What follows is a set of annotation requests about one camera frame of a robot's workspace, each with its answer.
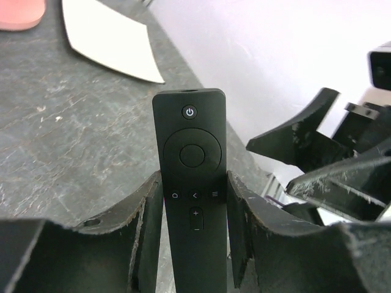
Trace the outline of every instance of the white surface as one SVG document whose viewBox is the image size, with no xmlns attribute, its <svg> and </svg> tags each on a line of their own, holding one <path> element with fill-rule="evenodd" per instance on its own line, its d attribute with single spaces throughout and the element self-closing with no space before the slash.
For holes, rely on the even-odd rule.
<svg viewBox="0 0 391 293">
<path fill-rule="evenodd" d="M 119 72 L 164 83 L 153 57 L 147 27 L 96 0 L 62 0 L 71 47 Z"/>
<path fill-rule="evenodd" d="M 370 87 L 367 52 L 391 39 L 391 1 L 154 0 L 151 11 L 205 87 L 227 96 L 241 140 L 285 122 L 322 87 L 342 92 L 320 131 Z M 301 172 L 257 156 L 282 184 Z"/>
</svg>

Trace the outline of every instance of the circular directional pad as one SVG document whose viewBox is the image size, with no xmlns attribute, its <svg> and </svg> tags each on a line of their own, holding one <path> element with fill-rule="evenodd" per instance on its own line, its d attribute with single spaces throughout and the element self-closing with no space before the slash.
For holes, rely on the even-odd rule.
<svg viewBox="0 0 391 293">
<path fill-rule="evenodd" d="M 164 160 L 170 171 L 180 177 L 212 174 L 221 161 L 221 148 L 209 132 L 188 128 L 172 134 L 164 145 Z"/>
</svg>

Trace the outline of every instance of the pink object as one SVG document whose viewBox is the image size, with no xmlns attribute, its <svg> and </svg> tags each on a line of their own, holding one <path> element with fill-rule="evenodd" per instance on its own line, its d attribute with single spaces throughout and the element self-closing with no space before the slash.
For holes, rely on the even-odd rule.
<svg viewBox="0 0 391 293">
<path fill-rule="evenodd" d="M 30 29 L 41 21 L 45 9 L 45 0 L 0 0 L 0 30 Z"/>
</svg>

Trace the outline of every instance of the white wall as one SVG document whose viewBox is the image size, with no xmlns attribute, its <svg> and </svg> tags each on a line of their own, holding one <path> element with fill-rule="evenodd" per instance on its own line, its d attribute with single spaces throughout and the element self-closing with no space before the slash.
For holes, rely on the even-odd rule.
<svg viewBox="0 0 391 293">
<path fill-rule="evenodd" d="M 367 52 L 391 40 L 387 0 L 154 0 L 151 11 L 202 84 L 226 93 L 227 118 L 245 144 L 322 87 L 343 93 L 320 127 L 331 135 L 346 102 L 370 86 Z M 283 184 L 293 176 L 257 157 Z"/>
</svg>

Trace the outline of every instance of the gray table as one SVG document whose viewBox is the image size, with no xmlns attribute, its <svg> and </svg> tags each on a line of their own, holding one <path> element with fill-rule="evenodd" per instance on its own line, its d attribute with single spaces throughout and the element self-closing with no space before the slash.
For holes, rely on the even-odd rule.
<svg viewBox="0 0 391 293">
<path fill-rule="evenodd" d="M 141 4 L 103 1 L 148 26 L 164 85 L 140 81 L 71 50 L 59 1 L 27 32 L 0 32 L 0 216 L 75 225 L 134 192 L 159 169 L 152 97 L 202 85 Z M 228 167 L 261 193 L 261 171 L 228 125 Z M 169 267 L 166 223 L 161 267 Z M 160 271 L 157 292 L 171 292 Z"/>
</svg>

